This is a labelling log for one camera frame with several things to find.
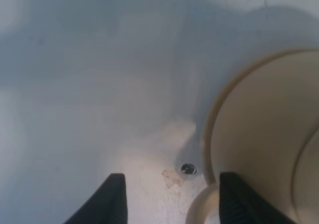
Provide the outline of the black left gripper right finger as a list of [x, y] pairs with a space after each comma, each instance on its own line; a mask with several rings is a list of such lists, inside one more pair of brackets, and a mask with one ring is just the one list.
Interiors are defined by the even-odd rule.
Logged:
[[222, 224], [289, 224], [291, 222], [236, 173], [222, 172], [219, 179], [219, 218]]

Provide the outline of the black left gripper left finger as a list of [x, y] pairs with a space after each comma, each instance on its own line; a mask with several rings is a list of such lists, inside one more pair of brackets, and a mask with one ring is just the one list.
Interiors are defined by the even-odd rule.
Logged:
[[67, 224], [126, 224], [128, 205], [125, 175], [108, 176], [92, 197], [73, 215]]

